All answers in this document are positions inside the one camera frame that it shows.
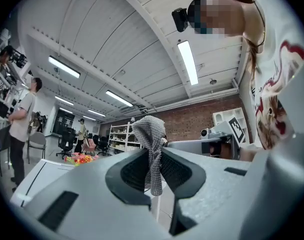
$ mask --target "white shelving unit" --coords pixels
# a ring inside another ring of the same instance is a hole
[[[108,138],[109,147],[113,150],[122,152],[141,149],[142,146],[140,142],[138,142],[137,138],[130,130],[130,122],[124,125],[111,125]]]
[[[246,118],[244,116],[244,113],[243,113],[243,110],[241,107],[213,113],[212,117],[213,117],[214,126],[219,125],[220,123],[222,123],[225,120],[228,120],[232,116],[236,117],[239,125],[241,126],[241,128],[245,134],[244,141],[246,143],[250,144],[248,126],[247,126]]]

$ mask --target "hand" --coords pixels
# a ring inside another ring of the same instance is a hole
[[[11,115],[11,114],[8,116],[7,120],[12,124],[13,118],[12,118],[12,115]]]

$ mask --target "hair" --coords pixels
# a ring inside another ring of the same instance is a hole
[[[0,56],[3,56],[5,53],[7,53],[8,56],[12,57],[12,55],[14,54],[13,47],[11,45],[4,47],[0,52]]]
[[[36,82],[35,90],[38,92],[42,88],[42,80],[39,77],[35,77],[34,81]]]
[[[235,0],[235,1],[245,3],[245,4],[253,4],[255,2],[253,0]],[[198,24],[201,25],[200,24],[201,14],[200,13],[195,14],[195,5],[197,7],[198,4],[199,4],[198,0],[193,0],[187,10],[187,19],[188,19],[191,27],[194,29],[199,29],[201,27],[201,26],[198,26]],[[249,54],[250,54],[250,58],[251,58],[251,79],[254,79],[256,65],[257,65],[258,46],[246,38],[245,38],[245,41],[247,42],[247,45],[249,46]]]

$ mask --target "colorful toy pile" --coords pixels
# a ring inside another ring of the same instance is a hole
[[[75,166],[79,166],[82,164],[90,163],[95,161],[99,158],[98,155],[91,156],[86,154],[72,154],[72,156],[66,156],[65,161],[69,161],[70,163],[74,164]]]

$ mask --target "black pants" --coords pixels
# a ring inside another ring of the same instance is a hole
[[[11,136],[10,160],[14,170],[14,179],[16,185],[19,185],[24,179],[24,161],[23,147],[24,142]]]
[[[75,146],[74,152],[81,153],[82,152],[82,144],[83,140],[78,140]]]

